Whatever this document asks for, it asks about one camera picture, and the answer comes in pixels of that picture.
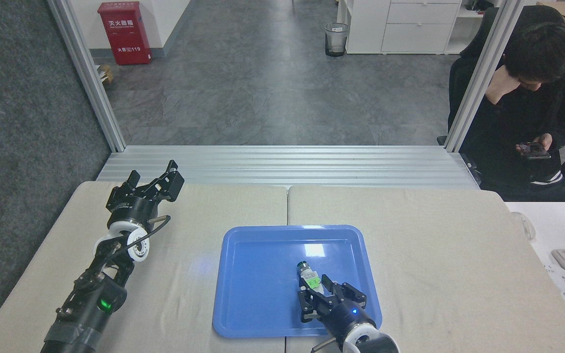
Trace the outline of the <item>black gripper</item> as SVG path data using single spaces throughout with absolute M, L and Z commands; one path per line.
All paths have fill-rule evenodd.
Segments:
M 367 297 L 363 292 L 349 283 L 332 281 L 326 274 L 321 275 L 321 279 L 321 284 L 331 295 L 325 296 L 312 289 L 297 293 L 302 323 L 320 320 L 335 337 L 337 344 L 343 344 L 357 324 L 370 324 L 372 328 L 377 328 L 374 320 L 364 310 Z
M 112 188 L 106 205 L 111 213 L 108 227 L 117 221 L 151 227 L 150 219 L 157 216 L 159 202 L 175 202 L 185 182 L 174 159 L 170 160 L 164 174 L 148 185 L 137 187 L 139 180 L 140 174 L 132 170 L 121 187 Z

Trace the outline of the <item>person's right hand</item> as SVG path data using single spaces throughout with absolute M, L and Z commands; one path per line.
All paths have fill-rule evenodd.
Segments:
M 485 98 L 487 98 L 490 103 L 497 105 L 504 95 L 514 91 L 520 85 L 521 82 L 511 76 L 506 66 L 502 65 L 493 73 L 485 91 Z

